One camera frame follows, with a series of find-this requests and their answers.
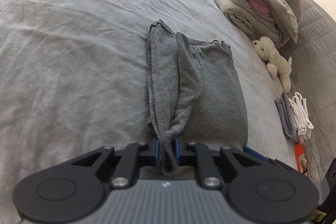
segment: white teddy bear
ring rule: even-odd
[[[283,58],[277,49],[274,47],[272,40],[268,37],[262,37],[260,40],[254,40],[252,42],[255,51],[259,55],[260,59],[267,62],[266,69],[272,78],[279,75],[280,82],[283,90],[287,93],[291,89],[291,80],[289,75],[292,72],[292,58],[288,59],[288,62]]]

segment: pink lining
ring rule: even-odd
[[[262,17],[273,20],[267,4],[263,0],[247,0],[253,9]]]

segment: gray fitted sheet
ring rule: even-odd
[[[336,157],[336,23],[314,1],[301,0],[297,45],[280,48],[292,56],[292,92],[307,98],[311,138],[304,142],[308,176],[320,182]]]
[[[0,0],[0,11],[1,224],[19,220],[11,192],[23,177],[105,144],[149,138],[146,46],[158,19],[231,46],[248,146],[295,166],[274,104],[281,85],[214,0]]]

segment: folded gray shirt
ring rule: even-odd
[[[274,101],[277,106],[283,133],[287,139],[290,139],[293,143],[298,143],[299,138],[296,133],[291,108],[289,106],[288,95],[281,93],[280,100]]]
[[[149,125],[160,140],[160,165],[173,173],[171,141],[181,134],[211,149],[242,150],[248,137],[246,106],[230,47],[174,33],[161,20],[147,39]]]

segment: bed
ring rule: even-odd
[[[0,0],[0,10],[1,224],[19,221],[11,193],[23,177],[150,137],[146,46],[158,19],[192,39],[230,45],[247,145],[295,166],[274,104],[280,82],[214,0]]]

